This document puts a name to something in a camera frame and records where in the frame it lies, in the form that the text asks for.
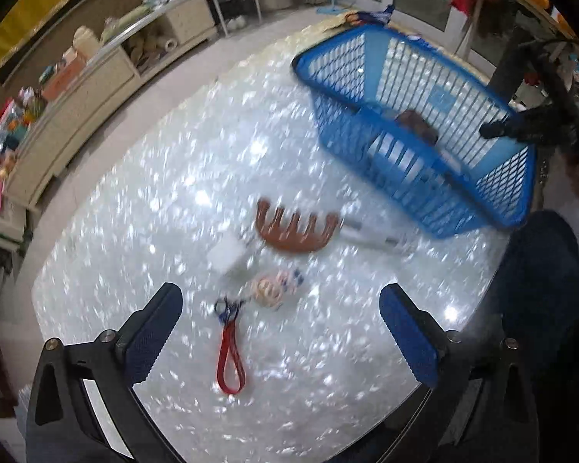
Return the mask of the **white wall charger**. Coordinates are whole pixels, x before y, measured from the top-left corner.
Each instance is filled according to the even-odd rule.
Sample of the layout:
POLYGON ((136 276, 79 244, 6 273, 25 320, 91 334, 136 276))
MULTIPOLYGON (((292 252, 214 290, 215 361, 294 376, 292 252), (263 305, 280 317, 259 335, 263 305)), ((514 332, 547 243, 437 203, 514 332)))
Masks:
POLYGON ((225 276, 248 268, 253 239, 226 234, 210 249, 207 261, 217 274, 225 276))

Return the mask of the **white usb stick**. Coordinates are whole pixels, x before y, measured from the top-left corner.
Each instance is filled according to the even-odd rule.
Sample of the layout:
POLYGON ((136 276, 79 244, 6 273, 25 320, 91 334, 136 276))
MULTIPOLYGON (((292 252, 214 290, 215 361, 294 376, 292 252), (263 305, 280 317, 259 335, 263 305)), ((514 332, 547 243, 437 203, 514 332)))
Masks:
POLYGON ((407 236, 384 228, 375 228, 343 218, 339 229, 339 236, 347 242, 383 252, 409 253, 415 250, 415 245, 407 236))

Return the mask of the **brown antler toy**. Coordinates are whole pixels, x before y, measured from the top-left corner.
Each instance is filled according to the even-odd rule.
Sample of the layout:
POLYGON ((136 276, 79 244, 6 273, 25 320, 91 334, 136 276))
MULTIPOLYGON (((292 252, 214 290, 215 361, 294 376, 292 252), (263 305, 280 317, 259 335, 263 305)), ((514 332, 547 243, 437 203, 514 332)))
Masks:
POLYGON ((256 205, 254 226, 260 239, 269 247, 291 254, 310 254, 323 250, 335 236, 342 220, 337 213, 328 213, 322 228, 318 226, 319 217, 311 213, 304 227, 300 225, 301 213, 295 211, 289 221, 284 221, 285 208, 274 210, 272 219, 266 217, 272 211, 272 203, 260 198, 256 205))

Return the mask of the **blue plastic basket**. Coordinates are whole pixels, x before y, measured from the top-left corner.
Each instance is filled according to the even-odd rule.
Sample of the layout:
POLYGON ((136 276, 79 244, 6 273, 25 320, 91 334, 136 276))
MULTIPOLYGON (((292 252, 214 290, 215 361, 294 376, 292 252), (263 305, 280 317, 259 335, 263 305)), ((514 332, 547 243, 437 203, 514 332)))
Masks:
POLYGON ((291 62, 310 88, 319 141, 423 231, 447 238, 482 227, 510 230, 529 215, 537 151, 479 128, 516 114, 479 78, 421 38, 375 25, 340 32, 291 62), (395 121, 404 110, 439 133, 429 146, 395 121), (423 168, 413 182, 387 179, 367 156, 390 134, 423 168))

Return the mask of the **cream thermos jug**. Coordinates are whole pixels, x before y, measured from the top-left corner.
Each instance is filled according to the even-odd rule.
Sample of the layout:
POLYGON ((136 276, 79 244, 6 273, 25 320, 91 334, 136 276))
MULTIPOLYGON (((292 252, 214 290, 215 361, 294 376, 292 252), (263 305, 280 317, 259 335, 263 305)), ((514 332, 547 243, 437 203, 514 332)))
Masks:
POLYGON ((101 49, 101 43, 91 28, 80 26, 74 32, 73 48, 89 60, 101 49))

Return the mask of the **cream tv cabinet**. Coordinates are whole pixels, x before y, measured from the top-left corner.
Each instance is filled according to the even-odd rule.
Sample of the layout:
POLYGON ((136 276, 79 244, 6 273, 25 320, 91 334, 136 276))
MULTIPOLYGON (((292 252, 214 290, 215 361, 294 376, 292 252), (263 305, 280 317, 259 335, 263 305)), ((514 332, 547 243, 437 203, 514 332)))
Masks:
POLYGON ((17 148, 4 195, 35 210, 50 181, 113 113, 155 76, 215 35, 207 0, 170 0, 116 35, 31 125, 17 148), (138 66, 124 46, 145 29, 160 31, 164 43, 176 46, 138 66))

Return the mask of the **brown checkered pouch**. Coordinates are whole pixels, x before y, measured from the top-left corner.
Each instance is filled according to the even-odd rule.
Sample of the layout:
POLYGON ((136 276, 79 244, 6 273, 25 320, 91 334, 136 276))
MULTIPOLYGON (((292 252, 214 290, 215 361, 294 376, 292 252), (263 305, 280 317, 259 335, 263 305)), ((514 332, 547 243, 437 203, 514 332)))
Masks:
POLYGON ((435 146, 437 144, 439 139, 438 131, 415 110, 404 110, 397 115, 395 121, 412 132, 417 138, 422 139, 427 145, 435 146))

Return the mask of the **astronaut doll keychain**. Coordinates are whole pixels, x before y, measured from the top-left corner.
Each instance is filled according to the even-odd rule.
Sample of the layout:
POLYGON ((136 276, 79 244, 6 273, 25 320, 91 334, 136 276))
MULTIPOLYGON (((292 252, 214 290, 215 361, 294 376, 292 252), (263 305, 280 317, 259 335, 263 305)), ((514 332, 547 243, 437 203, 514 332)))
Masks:
POLYGON ((270 272, 252 280, 250 296, 261 307, 278 309, 298 293, 303 283, 299 270, 270 272))

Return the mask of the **white remote control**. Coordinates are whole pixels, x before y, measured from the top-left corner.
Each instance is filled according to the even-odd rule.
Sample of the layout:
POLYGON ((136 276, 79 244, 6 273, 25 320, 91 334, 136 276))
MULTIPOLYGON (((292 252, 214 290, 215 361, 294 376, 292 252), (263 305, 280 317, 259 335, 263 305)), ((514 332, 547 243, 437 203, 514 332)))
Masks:
POLYGON ((423 160, 413 149, 390 134, 376 138, 367 150, 375 168, 395 182, 413 182, 423 168, 423 160))

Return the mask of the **pink tissue box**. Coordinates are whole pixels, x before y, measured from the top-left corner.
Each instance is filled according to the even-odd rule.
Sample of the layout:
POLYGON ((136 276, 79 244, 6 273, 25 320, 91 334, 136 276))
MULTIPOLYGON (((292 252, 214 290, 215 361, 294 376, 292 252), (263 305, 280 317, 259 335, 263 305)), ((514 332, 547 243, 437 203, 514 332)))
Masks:
POLYGON ((59 68, 41 87, 41 94, 44 99, 55 100, 81 74, 85 64, 86 62, 82 57, 76 56, 73 61, 59 68))

